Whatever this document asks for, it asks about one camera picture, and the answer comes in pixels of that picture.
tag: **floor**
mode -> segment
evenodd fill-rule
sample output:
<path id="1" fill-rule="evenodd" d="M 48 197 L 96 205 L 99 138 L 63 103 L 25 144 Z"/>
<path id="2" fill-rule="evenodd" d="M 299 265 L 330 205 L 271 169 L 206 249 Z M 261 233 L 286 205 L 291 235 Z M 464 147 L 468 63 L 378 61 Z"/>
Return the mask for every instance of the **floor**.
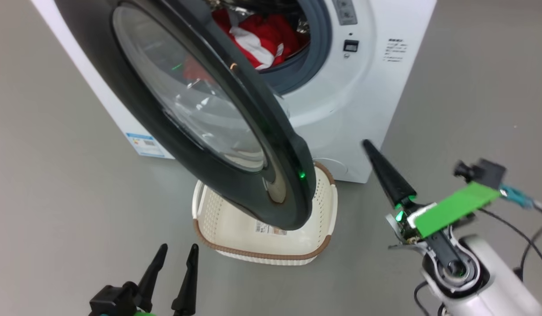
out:
<path id="1" fill-rule="evenodd" d="M 480 157 L 542 199 L 542 0 L 440 1 L 382 150 L 423 202 L 463 186 L 456 160 Z M 180 164 L 134 153 L 27 0 L 0 3 L 0 314 L 87 314 L 105 284 L 137 282 L 163 242 L 153 312 L 169 314 L 197 241 L 194 184 Z M 201 246 L 197 315 L 420 315 L 420 257 L 387 250 L 376 178 L 339 194 L 331 243 L 307 266 Z M 542 222 L 504 202 L 491 210 L 526 232 Z M 524 243 L 508 228 L 480 215 L 460 234 L 474 232 L 518 264 Z M 542 303 L 534 254 L 526 274 Z M 427 290 L 419 298 L 436 312 Z"/>

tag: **open round door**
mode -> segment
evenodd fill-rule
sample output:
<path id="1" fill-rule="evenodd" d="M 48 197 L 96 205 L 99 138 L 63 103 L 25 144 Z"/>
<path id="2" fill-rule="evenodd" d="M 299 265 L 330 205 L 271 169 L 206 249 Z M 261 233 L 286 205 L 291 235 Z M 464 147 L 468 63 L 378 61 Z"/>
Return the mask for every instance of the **open round door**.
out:
<path id="1" fill-rule="evenodd" d="M 305 224 L 307 145 L 202 0 L 56 3 L 105 82 L 199 180 L 262 222 Z"/>

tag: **white washing machine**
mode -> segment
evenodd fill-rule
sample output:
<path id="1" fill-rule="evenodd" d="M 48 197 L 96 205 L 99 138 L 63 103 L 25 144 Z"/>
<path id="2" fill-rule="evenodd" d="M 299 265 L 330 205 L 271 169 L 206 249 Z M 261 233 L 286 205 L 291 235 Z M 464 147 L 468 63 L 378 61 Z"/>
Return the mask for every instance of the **white washing machine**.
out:
<path id="1" fill-rule="evenodd" d="M 221 0 L 294 12 L 309 32 L 260 72 L 204 0 L 32 2 L 139 154 L 292 229 L 311 212 L 312 160 L 367 182 L 361 141 L 382 143 L 436 0 Z"/>

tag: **white plastic basket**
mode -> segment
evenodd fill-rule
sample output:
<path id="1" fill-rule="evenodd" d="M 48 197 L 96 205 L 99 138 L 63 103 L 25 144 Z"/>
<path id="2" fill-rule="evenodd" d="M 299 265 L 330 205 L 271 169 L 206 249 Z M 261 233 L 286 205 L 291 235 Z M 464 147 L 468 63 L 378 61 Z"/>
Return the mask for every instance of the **white plastic basket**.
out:
<path id="1" fill-rule="evenodd" d="M 337 216 L 337 188 L 331 174 L 315 163 L 312 214 L 299 230 L 279 230 L 244 214 L 198 181 L 193 225 L 199 239 L 225 256 L 278 266 L 301 266 L 329 244 Z"/>

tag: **laundry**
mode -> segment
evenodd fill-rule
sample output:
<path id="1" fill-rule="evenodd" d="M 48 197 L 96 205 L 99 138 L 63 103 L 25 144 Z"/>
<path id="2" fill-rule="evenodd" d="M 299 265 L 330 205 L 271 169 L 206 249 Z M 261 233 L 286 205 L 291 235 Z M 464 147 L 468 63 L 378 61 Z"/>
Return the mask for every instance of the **laundry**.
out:
<path id="1" fill-rule="evenodd" d="M 301 48 L 301 43 L 282 14 L 253 14 L 247 18 L 220 9 L 213 19 L 257 70 L 277 66 Z"/>

